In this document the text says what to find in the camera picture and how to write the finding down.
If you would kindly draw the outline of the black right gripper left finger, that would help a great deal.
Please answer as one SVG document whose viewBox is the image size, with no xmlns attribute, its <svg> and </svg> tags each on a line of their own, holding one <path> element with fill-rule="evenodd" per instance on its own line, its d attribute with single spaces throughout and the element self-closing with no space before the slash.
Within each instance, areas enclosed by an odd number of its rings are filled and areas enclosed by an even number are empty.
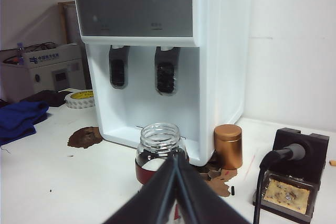
<svg viewBox="0 0 336 224">
<path fill-rule="evenodd" d="M 168 223 L 175 202 L 175 158 L 165 159 L 154 172 L 135 165 L 140 191 L 105 223 Z"/>
</svg>

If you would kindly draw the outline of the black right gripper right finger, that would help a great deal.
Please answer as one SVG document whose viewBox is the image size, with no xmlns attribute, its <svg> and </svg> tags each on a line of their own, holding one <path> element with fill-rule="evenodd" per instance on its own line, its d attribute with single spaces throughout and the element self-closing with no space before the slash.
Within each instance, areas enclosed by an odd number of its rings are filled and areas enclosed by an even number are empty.
<svg viewBox="0 0 336 224">
<path fill-rule="evenodd" d="M 185 223 L 249 223 L 203 181 L 179 155 L 176 157 L 176 200 Z"/>
</svg>

